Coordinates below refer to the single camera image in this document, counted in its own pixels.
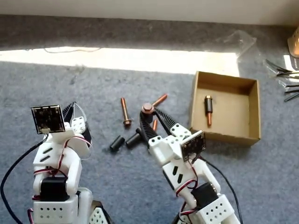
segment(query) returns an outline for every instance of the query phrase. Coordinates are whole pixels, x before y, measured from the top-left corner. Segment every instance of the copper screw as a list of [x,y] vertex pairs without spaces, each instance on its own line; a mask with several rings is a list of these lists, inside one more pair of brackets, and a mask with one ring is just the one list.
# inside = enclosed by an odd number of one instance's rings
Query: copper screw
[[132,121],[128,118],[126,100],[123,97],[121,98],[121,108],[122,108],[122,113],[123,113],[123,117],[124,117],[123,125],[125,127],[129,127],[131,125]]
[[154,131],[157,130],[157,125],[158,125],[158,120],[154,120],[154,123],[153,123],[153,130]]
[[210,112],[207,113],[207,125],[208,126],[212,125],[212,114]]
[[160,103],[162,103],[164,100],[166,100],[167,98],[167,94],[164,94],[163,96],[161,96],[159,99],[157,99],[154,103],[153,103],[153,107],[158,106]]
[[212,125],[212,113],[213,113],[213,104],[212,104],[212,97],[207,95],[205,97],[205,113],[207,119],[207,125],[210,127]]

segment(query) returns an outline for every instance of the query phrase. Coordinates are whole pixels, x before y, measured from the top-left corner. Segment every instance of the black cylinder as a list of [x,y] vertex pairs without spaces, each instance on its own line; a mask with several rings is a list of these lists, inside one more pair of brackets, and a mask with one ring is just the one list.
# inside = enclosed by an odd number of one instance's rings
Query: black cylinder
[[213,113],[213,106],[212,106],[212,97],[206,96],[205,97],[205,112],[207,113]]
[[141,142],[141,136],[139,133],[135,133],[128,140],[126,140],[126,145],[128,148],[132,148],[134,145]]
[[114,140],[114,142],[112,142],[112,144],[110,145],[110,150],[112,152],[116,152],[118,151],[118,149],[122,146],[122,144],[125,142],[125,139],[123,137],[121,137],[120,135]]

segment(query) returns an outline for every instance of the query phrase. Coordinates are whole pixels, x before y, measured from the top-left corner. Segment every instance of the gray carpet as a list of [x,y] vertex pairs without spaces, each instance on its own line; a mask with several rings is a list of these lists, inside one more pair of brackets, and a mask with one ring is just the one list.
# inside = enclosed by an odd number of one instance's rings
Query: gray carpet
[[[135,49],[239,51],[235,43],[223,47],[213,42],[236,30],[257,38],[239,58],[242,77],[260,80],[262,139],[250,148],[208,142],[205,157],[229,178],[238,195],[246,224],[290,224],[298,221],[299,138],[298,100],[284,103],[283,89],[269,79],[262,60],[284,65],[286,38],[293,28],[223,25],[214,23],[75,19],[54,17],[0,17],[0,48],[34,49],[57,46],[87,46]],[[83,164],[80,185],[88,187],[103,202],[112,219],[124,224],[167,224],[182,200],[171,191],[161,170],[144,146],[132,151],[123,147],[112,155],[107,146],[121,134],[129,137],[137,127],[142,103],[164,92],[160,106],[182,125],[188,124],[193,76],[129,70],[73,68],[0,62],[0,176],[15,159],[40,140],[29,107],[67,105],[76,100],[89,119],[94,154]],[[134,119],[124,130],[120,97],[125,97]],[[10,205],[24,223],[24,208],[32,206],[32,161],[28,156],[8,179]],[[214,172],[234,204],[224,180]],[[0,204],[0,222],[13,223]]]

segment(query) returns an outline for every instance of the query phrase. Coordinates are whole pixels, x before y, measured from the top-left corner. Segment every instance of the white 3d-printed part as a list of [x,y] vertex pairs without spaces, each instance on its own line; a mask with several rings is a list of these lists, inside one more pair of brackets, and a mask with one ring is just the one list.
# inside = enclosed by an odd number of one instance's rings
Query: white 3d-printed part
[[89,224],[108,224],[106,217],[101,208],[95,208],[90,215]]
[[235,211],[225,195],[221,195],[198,213],[200,219],[206,224],[219,224],[229,216],[235,215]]
[[78,214],[78,196],[74,195],[65,202],[34,201],[35,224],[74,224]]
[[74,118],[71,121],[71,127],[75,133],[82,134],[86,130],[85,121],[83,117]]

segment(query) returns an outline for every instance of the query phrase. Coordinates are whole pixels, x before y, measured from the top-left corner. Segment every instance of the black cable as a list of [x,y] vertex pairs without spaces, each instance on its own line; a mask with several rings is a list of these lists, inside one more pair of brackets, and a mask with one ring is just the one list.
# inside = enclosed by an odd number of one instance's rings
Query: black cable
[[217,170],[224,178],[224,180],[226,181],[226,183],[228,184],[230,190],[232,191],[234,198],[235,198],[235,203],[237,205],[237,209],[238,209],[238,214],[239,214],[239,219],[240,219],[240,223],[243,224],[243,218],[242,218],[242,213],[241,213],[241,209],[240,209],[240,205],[239,205],[239,201],[237,198],[237,195],[235,193],[234,188],[232,187],[232,185],[230,184],[230,182],[228,181],[228,179],[226,178],[226,176],[213,164],[211,164],[209,161],[207,161],[206,159],[204,159],[203,157],[200,157],[201,160],[205,161],[207,164],[209,164],[211,167],[213,167],[215,170]]
[[25,152],[23,155],[21,155],[14,163],[13,165],[8,169],[8,171],[6,172],[6,174],[4,175],[4,178],[1,181],[1,185],[0,185],[0,193],[1,193],[1,197],[3,200],[3,203],[5,204],[6,209],[8,210],[9,214],[11,215],[11,217],[17,222],[17,224],[23,224],[21,222],[21,220],[19,220],[19,218],[15,215],[15,213],[12,211],[12,209],[10,208],[8,201],[5,197],[4,194],[4,184],[8,178],[8,176],[10,175],[10,173],[13,171],[13,169],[16,167],[16,165],[18,165],[18,163],[24,159],[29,153],[31,153],[32,151],[34,151],[36,148],[38,148],[41,144],[43,144],[46,140],[47,140],[48,136],[46,136],[46,138],[44,138],[44,140],[42,140],[41,142],[37,143],[36,145],[34,145],[33,147],[31,147],[27,152]]

